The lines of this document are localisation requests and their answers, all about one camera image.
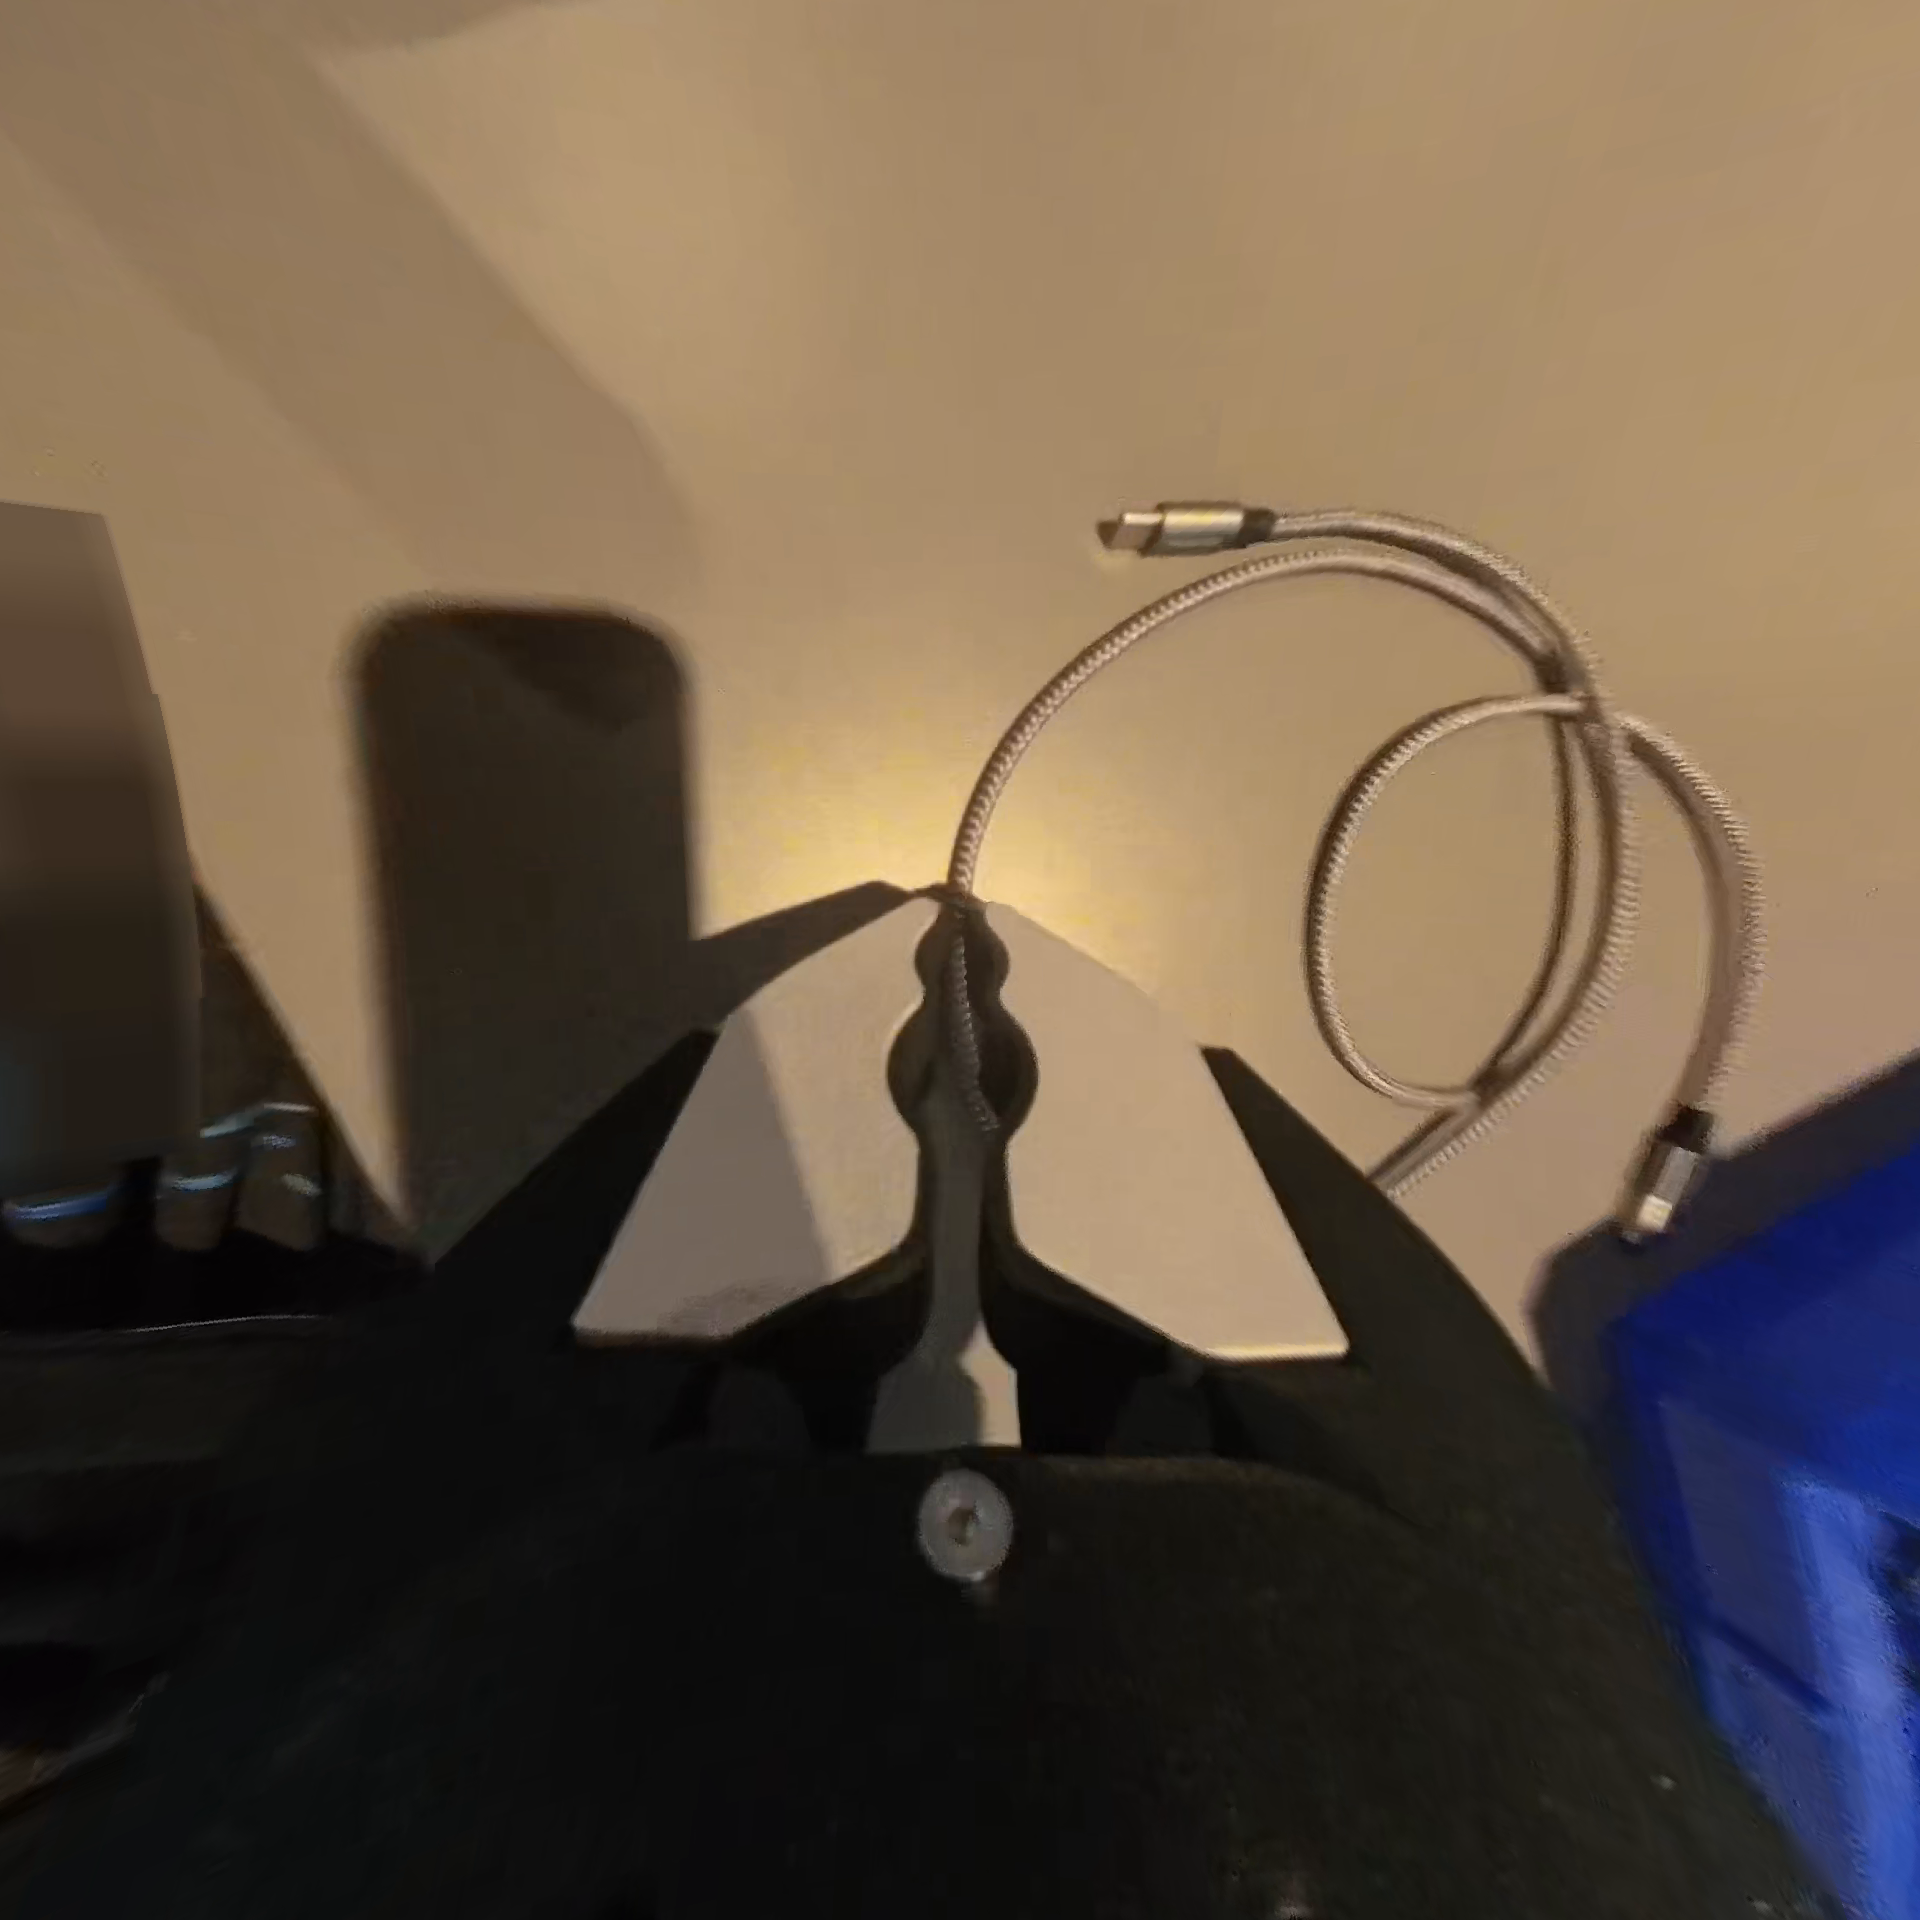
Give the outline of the grey USB hub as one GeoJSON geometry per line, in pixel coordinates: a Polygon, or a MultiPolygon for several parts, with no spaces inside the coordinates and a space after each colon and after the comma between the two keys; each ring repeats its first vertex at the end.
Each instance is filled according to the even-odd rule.
{"type": "Polygon", "coordinates": [[[160,698],[98,513],[2,510],[5,1226],[182,1254],[314,1250],[329,1126],[208,902],[160,698]]]}

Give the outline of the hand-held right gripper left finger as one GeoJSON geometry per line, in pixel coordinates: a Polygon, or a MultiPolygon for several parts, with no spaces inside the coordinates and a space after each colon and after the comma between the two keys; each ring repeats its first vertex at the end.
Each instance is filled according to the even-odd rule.
{"type": "Polygon", "coordinates": [[[937,895],[719,1022],[570,1313],[578,1346],[730,1362],[808,1420],[961,1412],[961,1117],[937,895]]]}

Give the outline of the blue plastic bin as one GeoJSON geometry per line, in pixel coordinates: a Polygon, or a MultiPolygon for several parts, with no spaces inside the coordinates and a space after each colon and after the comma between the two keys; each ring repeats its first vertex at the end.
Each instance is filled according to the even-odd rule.
{"type": "Polygon", "coordinates": [[[1529,1306],[1718,1738],[1847,1914],[1918,1914],[1918,1057],[1595,1224],[1529,1306]]]}

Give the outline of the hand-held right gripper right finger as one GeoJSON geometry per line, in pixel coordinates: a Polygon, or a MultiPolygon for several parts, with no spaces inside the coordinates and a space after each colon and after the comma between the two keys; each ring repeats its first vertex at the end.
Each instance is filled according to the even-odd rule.
{"type": "Polygon", "coordinates": [[[1017,1420],[1111,1423],[1144,1377],[1344,1362],[1349,1329],[1182,1023],[1001,902],[966,914],[961,956],[976,1284],[1017,1420]]]}

